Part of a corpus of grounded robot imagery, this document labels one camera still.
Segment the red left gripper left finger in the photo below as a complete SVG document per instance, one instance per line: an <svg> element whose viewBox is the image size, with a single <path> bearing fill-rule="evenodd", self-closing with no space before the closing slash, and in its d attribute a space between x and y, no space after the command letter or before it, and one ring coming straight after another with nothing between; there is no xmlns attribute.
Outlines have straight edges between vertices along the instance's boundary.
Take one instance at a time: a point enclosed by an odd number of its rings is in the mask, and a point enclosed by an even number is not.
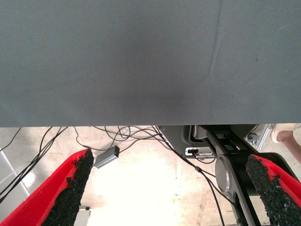
<svg viewBox="0 0 301 226"><path fill-rule="evenodd" d="M74 225L93 164L89 148L72 154L1 225Z"/></svg>

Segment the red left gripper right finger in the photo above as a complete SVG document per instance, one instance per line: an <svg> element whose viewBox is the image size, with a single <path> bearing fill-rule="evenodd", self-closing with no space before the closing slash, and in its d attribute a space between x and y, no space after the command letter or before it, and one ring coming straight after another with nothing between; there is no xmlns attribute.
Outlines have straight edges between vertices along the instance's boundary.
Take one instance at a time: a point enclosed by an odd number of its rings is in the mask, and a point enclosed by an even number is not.
<svg viewBox="0 0 301 226"><path fill-rule="evenodd" d="M272 161L250 155L246 171L272 226L301 224L301 183Z"/></svg>

